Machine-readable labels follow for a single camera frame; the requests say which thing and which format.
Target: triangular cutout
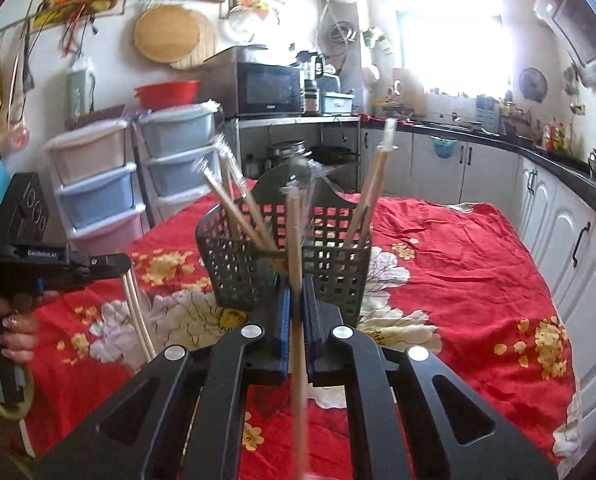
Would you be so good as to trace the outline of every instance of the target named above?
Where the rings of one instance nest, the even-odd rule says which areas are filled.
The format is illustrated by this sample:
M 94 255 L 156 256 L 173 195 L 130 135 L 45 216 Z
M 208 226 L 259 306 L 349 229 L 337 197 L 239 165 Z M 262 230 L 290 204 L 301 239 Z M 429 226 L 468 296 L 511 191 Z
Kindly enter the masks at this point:
M 469 444 L 478 438 L 493 433 L 495 423 L 484 412 L 471 402 L 445 376 L 436 375 L 433 386 L 443 404 L 444 412 L 449 418 L 451 430 L 456 440 Z
M 158 391 L 159 382 L 152 377 L 139 384 L 102 421 L 100 431 L 125 446 L 132 446 L 138 438 L 144 418 Z

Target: red basket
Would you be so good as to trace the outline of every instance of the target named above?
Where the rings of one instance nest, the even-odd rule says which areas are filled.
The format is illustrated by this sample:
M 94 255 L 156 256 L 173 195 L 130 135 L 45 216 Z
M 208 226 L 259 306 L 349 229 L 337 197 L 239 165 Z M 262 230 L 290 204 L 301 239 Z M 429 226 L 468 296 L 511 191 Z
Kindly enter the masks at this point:
M 200 81 L 170 81 L 136 89 L 142 108 L 162 110 L 195 103 Z

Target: microwave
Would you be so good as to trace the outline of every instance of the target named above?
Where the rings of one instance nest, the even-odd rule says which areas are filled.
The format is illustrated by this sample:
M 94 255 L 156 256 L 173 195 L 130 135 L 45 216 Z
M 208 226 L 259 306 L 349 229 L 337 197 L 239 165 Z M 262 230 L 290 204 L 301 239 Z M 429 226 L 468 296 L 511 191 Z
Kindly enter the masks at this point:
M 226 119 L 299 116 L 303 113 L 302 71 L 292 66 L 227 62 L 200 66 L 202 102 L 222 105 Z

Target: countertop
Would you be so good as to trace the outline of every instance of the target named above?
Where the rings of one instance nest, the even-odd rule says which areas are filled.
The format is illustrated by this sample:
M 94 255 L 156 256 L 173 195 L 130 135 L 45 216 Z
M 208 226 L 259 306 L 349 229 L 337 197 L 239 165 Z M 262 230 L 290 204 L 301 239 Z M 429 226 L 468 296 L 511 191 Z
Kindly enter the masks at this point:
M 363 128 L 384 128 L 384 122 L 378 120 L 363 121 Z M 475 144 L 484 144 L 493 146 L 508 152 L 519 153 L 538 166 L 550 171 L 558 177 L 566 186 L 575 192 L 591 208 L 596 211 L 596 182 L 591 180 L 586 173 L 586 164 L 581 161 L 575 161 L 571 164 L 553 160 L 539 148 L 523 148 L 504 140 L 502 137 L 488 136 L 477 132 L 461 133 L 449 128 L 443 128 L 440 124 L 398 124 L 399 132 L 412 132 L 414 134 L 441 136 L 446 139 L 462 140 L 463 142 L 473 142 Z

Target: dark green plastic basket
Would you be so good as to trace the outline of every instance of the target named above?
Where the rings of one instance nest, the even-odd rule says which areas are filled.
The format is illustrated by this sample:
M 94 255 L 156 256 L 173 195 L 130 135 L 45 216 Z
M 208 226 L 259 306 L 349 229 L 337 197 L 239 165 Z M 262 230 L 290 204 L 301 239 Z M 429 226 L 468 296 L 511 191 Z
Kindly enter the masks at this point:
M 195 237 L 218 306 L 251 311 L 273 298 L 278 275 L 264 257 L 286 257 L 284 195 L 278 184 L 284 185 L 288 179 L 289 165 L 278 166 L 266 172 L 252 190 L 280 249 L 278 253 L 262 253 L 249 239 L 232 238 L 222 205 L 211 209 L 198 222 Z M 245 218 L 254 223 L 243 200 L 235 202 Z M 309 230 L 302 245 L 302 271 L 305 276 L 313 277 L 316 297 L 335 304 L 350 326 L 358 321 L 371 256 L 370 239 L 363 248 L 340 247 L 354 207 L 354 203 L 338 195 L 326 181 L 318 179 Z

